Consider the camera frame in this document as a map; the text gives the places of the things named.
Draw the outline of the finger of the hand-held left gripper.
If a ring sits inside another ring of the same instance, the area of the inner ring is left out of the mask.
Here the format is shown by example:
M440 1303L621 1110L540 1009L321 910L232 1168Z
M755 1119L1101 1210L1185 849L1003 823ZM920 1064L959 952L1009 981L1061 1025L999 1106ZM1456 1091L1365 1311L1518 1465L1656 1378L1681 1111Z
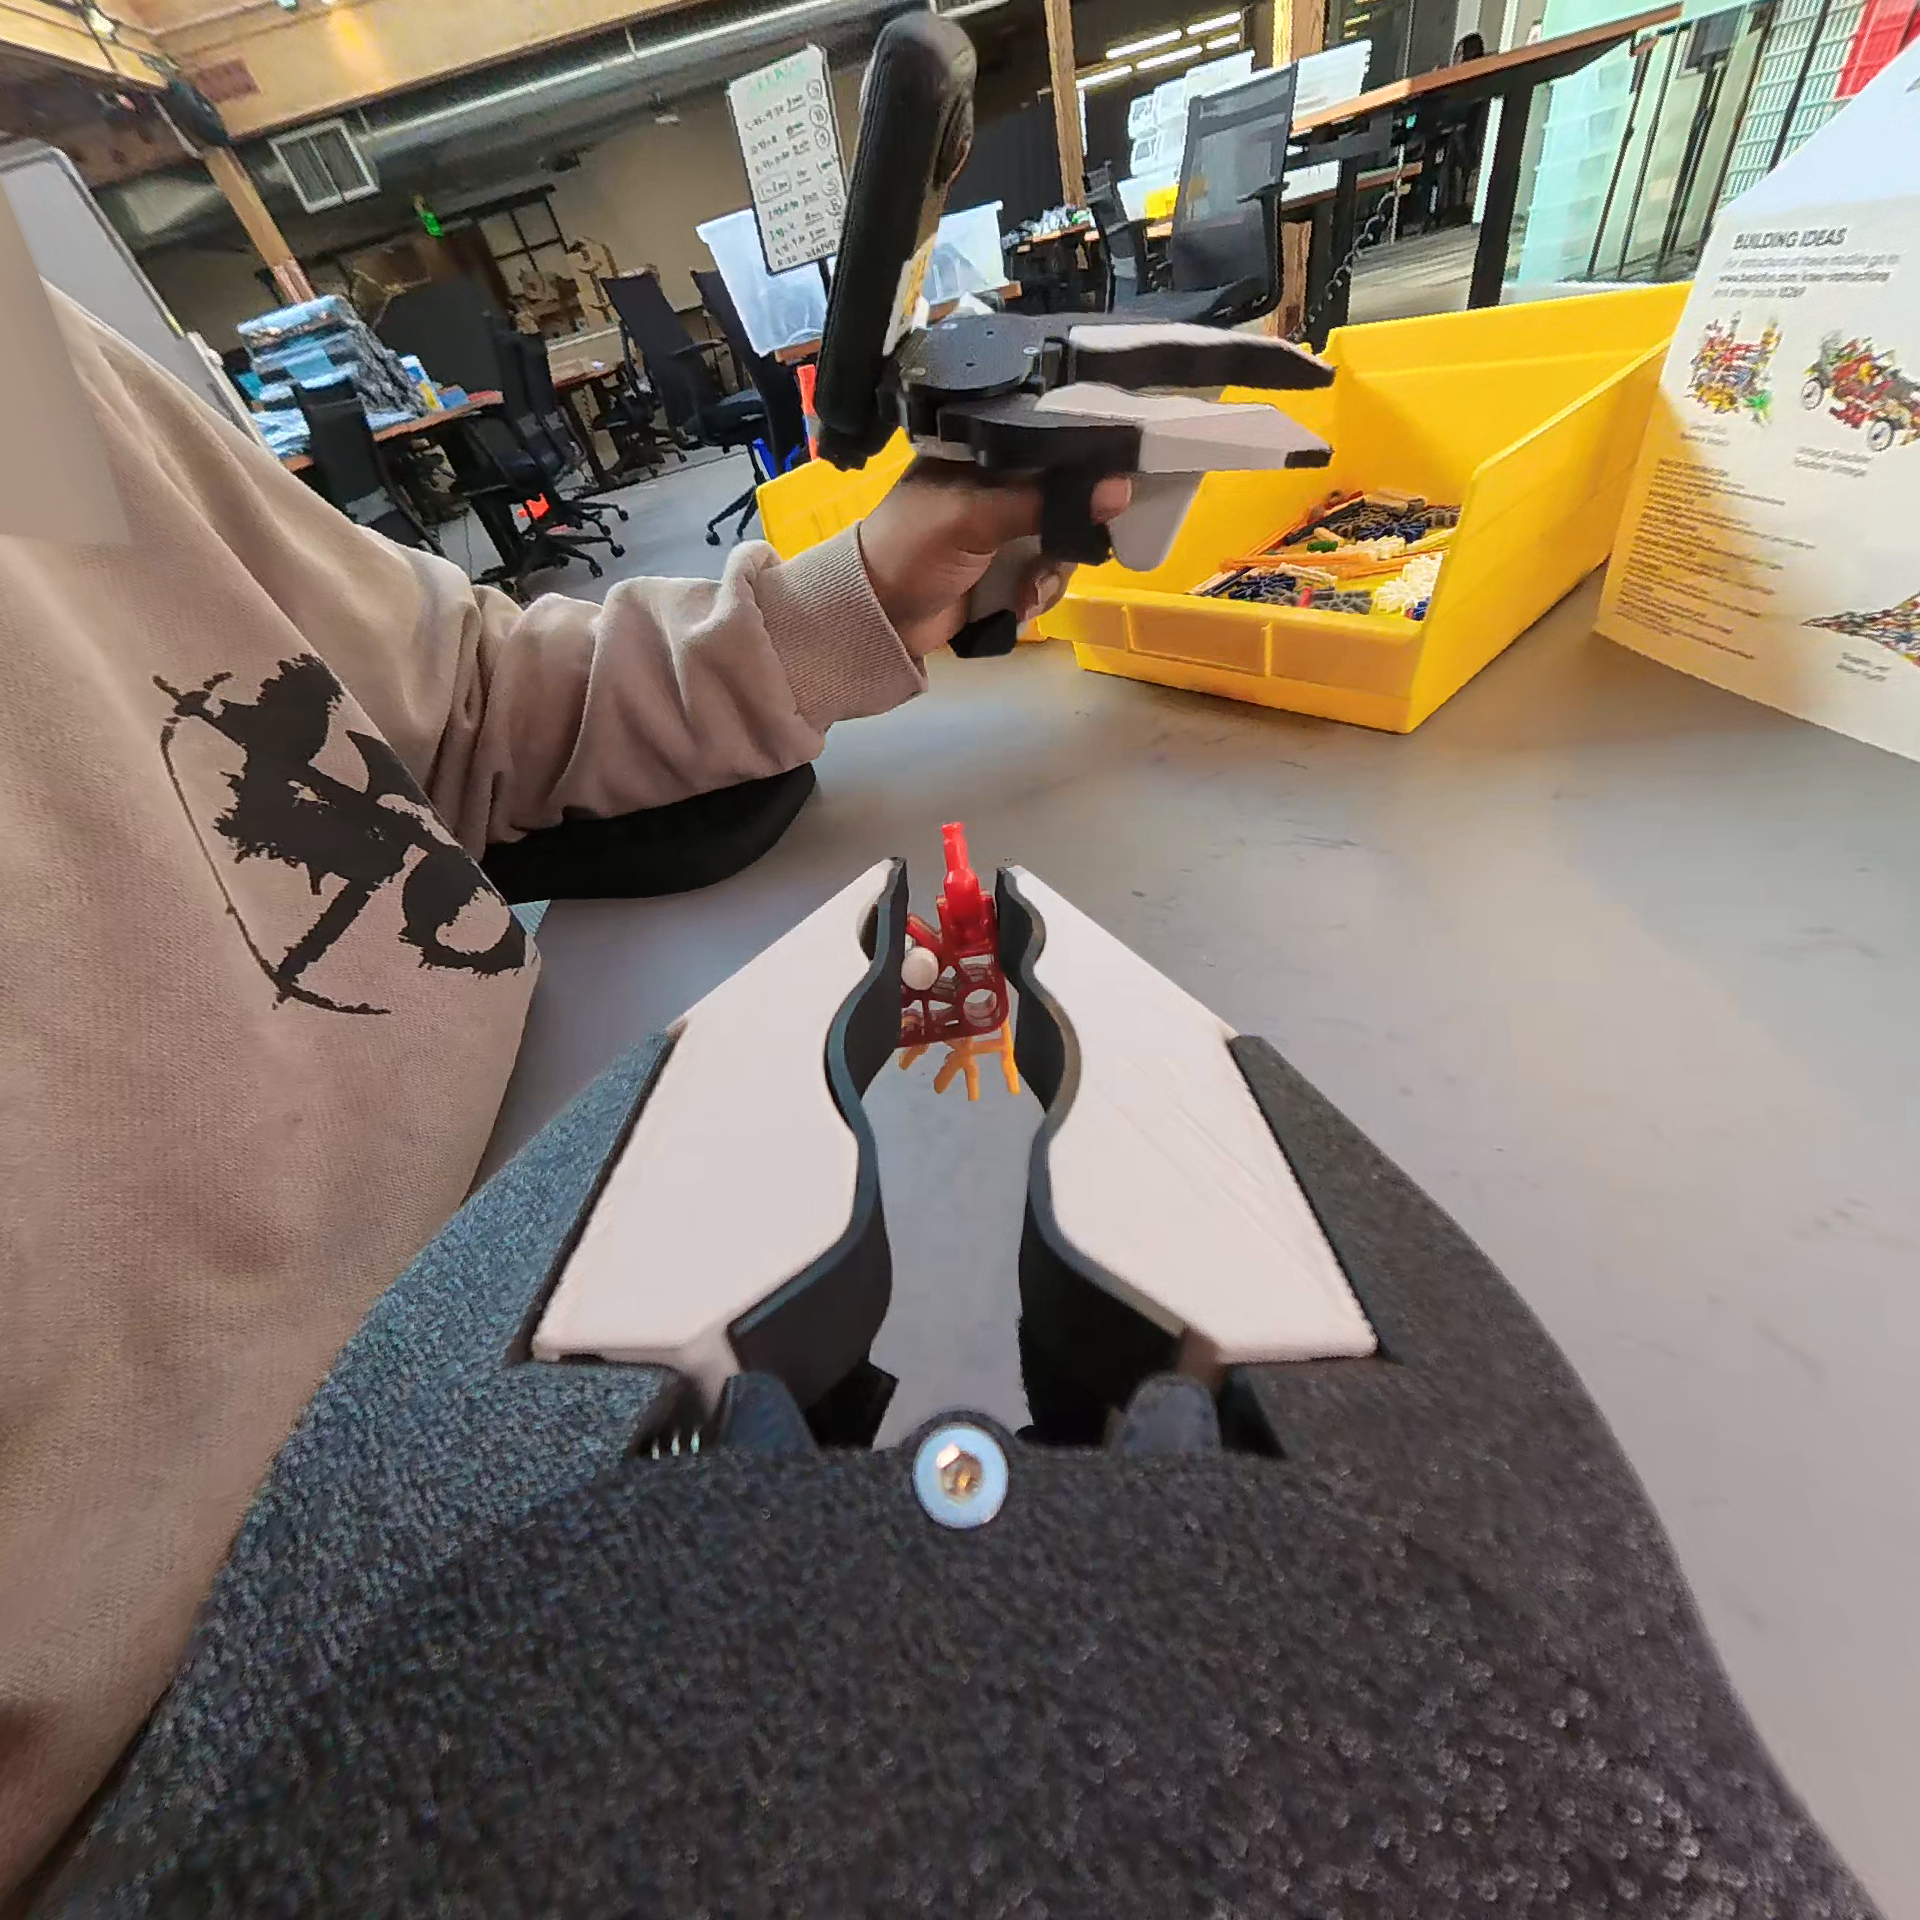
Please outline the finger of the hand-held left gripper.
M1077 322L1059 354L1054 392L1318 392L1335 377L1335 366L1311 347L1259 332L1199 322Z
M1098 427L1127 449L1075 453L1078 466L1127 474L1328 467L1333 446L1260 399L1130 393L1078 381L1037 402L1039 415Z

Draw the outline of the large yellow plastic bin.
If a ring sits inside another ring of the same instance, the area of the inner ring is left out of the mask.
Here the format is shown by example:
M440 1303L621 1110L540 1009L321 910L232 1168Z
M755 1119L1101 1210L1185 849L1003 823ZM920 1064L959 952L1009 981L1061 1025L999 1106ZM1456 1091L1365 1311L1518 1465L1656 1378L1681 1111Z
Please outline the large yellow plastic bin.
M1350 324L1333 386L1277 403L1322 469L1205 479L1155 570L1078 570L1041 632L1118 678L1409 734L1615 546L1687 281ZM1207 595L1330 493L1458 508L1423 617Z

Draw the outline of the red and yellow connector stack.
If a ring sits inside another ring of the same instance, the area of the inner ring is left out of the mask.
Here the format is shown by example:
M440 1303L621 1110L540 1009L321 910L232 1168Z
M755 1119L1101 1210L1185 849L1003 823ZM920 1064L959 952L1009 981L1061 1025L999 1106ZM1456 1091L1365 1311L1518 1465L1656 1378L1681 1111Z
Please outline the red and yellow connector stack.
M909 913L904 952L933 948L943 974L918 996L901 979L897 1064L909 1069L938 1051L935 1091L962 1084L968 1100L981 1100L983 1074L996 1064L1006 1091L1019 1096L1014 992L999 955L996 899L972 864L965 823L949 821L940 835L944 869L935 920Z

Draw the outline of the person's left forearm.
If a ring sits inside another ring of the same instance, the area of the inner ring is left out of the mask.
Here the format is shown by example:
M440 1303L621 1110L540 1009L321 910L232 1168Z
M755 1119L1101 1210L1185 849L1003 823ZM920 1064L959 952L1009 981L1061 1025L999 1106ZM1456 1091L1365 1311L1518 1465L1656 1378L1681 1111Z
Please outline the person's left forearm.
M632 580L598 604L419 568L420 635L450 669L427 791L469 851L792 771L834 726L929 686L855 532L792 560L751 541L718 580Z

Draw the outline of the sign board on stand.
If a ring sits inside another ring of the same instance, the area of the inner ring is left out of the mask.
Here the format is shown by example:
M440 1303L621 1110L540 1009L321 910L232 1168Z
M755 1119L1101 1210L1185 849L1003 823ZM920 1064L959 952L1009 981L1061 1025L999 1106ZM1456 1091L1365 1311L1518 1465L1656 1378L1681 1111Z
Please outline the sign board on stand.
M733 80L727 98L768 274L818 268L829 290L848 175L827 52L809 42Z

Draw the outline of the clear plastic container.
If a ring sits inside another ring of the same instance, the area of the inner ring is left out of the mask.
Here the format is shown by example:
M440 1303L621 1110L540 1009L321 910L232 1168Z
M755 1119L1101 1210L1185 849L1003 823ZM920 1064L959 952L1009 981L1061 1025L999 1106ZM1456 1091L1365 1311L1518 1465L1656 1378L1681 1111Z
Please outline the clear plastic container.
M933 315L955 303L983 307L1009 286L1001 216L1003 201L981 201L943 216L923 283ZM829 290L818 266L768 271L749 208L702 222L697 234L727 281L757 354L798 347L824 332Z

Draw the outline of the black office chair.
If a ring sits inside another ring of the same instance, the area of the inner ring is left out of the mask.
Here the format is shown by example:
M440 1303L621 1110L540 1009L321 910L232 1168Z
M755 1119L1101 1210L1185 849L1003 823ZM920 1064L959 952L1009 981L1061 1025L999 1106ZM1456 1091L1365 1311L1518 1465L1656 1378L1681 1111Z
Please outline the black office chair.
M307 469L326 499L362 529L444 557L444 546L416 514L389 459L396 449L416 452L420 438L380 439L351 381L299 381L294 399L307 427Z
M496 553L492 584L524 597L533 577L570 564L606 577L594 552L621 560L625 546L606 523L608 510L570 484L573 442L540 412L533 340L487 305L477 333L489 344L499 403L466 424L472 472L462 487Z
M602 279L622 336L637 349L652 396L682 449L706 448L747 453L751 482L706 525L708 546L721 546L722 519L733 516L733 539L742 539L759 514L759 485L777 469L773 421L755 383L727 393L708 363L712 340L699 342L669 302L655 271Z
M1172 314L1236 326L1284 294L1282 201L1298 64L1188 99L1168 235Z

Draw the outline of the white storage bins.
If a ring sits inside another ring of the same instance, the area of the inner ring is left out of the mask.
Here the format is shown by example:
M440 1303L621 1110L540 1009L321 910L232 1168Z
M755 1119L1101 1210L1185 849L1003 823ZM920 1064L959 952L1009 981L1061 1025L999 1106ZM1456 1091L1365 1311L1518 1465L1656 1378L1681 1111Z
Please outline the white storage bins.
M1188 61L1183 68L1171 65L1163 83L1129 101L1127 162L1120 167L1124 175L1171 175L1185 156L1188 106L1257 78L1251 45L1228 49L1225 40L1215 40L1207 49L1217 52L1218 58ZM1371 75L1373 53L1373 42L1358 40L1308 56L1297 80L1297 114L1317 114L1358 98Z

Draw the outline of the wooden work table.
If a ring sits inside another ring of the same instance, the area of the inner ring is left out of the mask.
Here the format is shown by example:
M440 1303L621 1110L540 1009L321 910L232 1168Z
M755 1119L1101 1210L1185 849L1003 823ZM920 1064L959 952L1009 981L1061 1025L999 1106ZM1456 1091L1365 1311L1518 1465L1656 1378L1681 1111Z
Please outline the wooden work table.
M502 417L509 398L502 389L478 389L464 393L459 403L431 405L415 415L380 415L370 420L365 412L359 424L369 442L377 448L411 446L419 442L437 442L459 425L477 420Z

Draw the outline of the person's beige sweatshirt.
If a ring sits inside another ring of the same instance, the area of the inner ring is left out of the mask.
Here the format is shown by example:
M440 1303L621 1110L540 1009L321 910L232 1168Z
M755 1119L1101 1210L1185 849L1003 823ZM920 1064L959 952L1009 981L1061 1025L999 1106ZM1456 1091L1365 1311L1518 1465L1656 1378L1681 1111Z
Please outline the person's beige sweatshirt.
M539 963L459 828L520 608L51 292L126 538L5 539L5 1903L462 1201Z

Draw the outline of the pile of blue folded cloth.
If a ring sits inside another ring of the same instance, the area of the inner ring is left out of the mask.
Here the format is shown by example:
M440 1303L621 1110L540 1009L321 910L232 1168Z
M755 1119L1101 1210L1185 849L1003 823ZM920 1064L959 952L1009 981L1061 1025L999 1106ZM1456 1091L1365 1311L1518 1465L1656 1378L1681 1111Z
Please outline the pile of blue folded cloth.
M305 387L344 387L370 417L415 420L422 414L416 377L340 295L242 320L236 338L264 402L292 403L294 392Z

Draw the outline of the stack of red crates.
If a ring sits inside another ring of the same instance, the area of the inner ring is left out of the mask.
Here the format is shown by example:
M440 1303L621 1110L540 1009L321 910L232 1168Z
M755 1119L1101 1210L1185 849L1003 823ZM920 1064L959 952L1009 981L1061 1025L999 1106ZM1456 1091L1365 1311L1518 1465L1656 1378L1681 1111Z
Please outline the stack of red crates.
M1919 2L1863 2L1836 75L1835 98L1856 98L1917 36Z

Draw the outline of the large whiteboard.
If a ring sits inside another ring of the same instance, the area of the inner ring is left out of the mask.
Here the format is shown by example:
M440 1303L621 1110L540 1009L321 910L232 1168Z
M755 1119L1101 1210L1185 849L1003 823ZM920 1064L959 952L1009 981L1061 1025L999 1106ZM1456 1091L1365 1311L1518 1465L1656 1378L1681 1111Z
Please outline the large whiteboard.
M38 275L197 392L255 444L252 412L221 359L181 328L77 163L36 140L3 147L3 182Z

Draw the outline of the long black frame table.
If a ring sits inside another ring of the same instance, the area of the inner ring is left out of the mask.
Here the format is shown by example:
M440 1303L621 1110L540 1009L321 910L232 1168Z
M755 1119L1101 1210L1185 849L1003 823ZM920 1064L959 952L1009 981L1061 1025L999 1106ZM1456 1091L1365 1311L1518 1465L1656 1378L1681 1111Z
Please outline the long black frame table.
M1535 93L1585 72L1639 36L1677 24L1681 11L1678 3L1634 11L1377 86L1330 107L1298 112L1290 142L1303 149L1311 165L1337 165L1328 222L1315 227L1308 248L1304 336L1325 344L1333 329L1349 324L1365 162L1379 153L1418 147L1448 114L1486 103L1501 106L1501 124L1490 156L1480 167L1486 199L1479 216L1466 305L1472 309L1499 305L1506 283Z

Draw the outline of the wall air vent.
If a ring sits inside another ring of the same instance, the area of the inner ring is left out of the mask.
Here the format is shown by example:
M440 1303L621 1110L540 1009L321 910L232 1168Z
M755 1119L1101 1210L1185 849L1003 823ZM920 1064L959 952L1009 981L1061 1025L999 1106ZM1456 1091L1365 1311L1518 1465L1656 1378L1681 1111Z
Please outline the wall air vent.
M269 147L307 213L336 211L380 191L377 165L344 115L272 133Z

